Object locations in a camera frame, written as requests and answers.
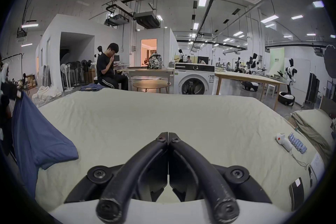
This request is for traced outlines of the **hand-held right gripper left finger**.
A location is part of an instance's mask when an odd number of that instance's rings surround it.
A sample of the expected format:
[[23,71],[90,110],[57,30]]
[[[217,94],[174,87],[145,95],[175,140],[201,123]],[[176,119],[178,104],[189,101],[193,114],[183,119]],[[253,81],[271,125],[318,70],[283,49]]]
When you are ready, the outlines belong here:
[[98,200],[95,212],[104,223],[124,223],[130,200],[156,202],[168,183],[168,132],[161,133],[125,164],[94,166],[64,204]]

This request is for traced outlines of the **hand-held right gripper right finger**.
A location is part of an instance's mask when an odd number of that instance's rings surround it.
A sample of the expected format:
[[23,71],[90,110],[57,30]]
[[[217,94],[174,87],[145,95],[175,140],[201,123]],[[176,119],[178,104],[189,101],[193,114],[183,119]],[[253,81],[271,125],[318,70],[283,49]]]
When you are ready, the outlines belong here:
[[241,213],[237,200],[272,204],[247,168],[211,164],[176,133],[169,133],[169,176],[181,202],[205,200],[214,223],[237,220]]

